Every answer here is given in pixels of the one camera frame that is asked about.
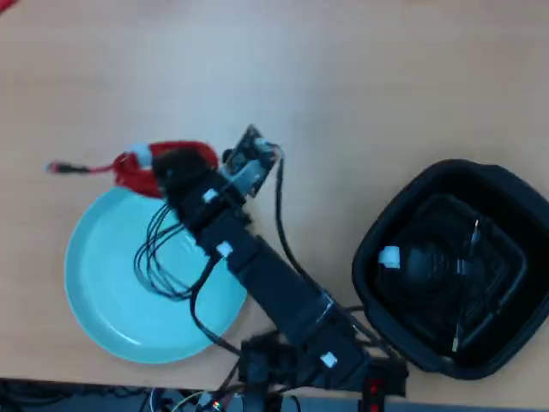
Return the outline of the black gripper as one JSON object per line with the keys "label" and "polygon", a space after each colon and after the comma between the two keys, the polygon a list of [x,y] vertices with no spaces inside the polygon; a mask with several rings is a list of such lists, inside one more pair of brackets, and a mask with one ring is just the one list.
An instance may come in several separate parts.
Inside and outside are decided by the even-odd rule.
{"label": "black gripper", "polygon": [[168,150],[153,159],[153,173],[166,201],[190,232],[200,232],[245,197],[193,148]]}

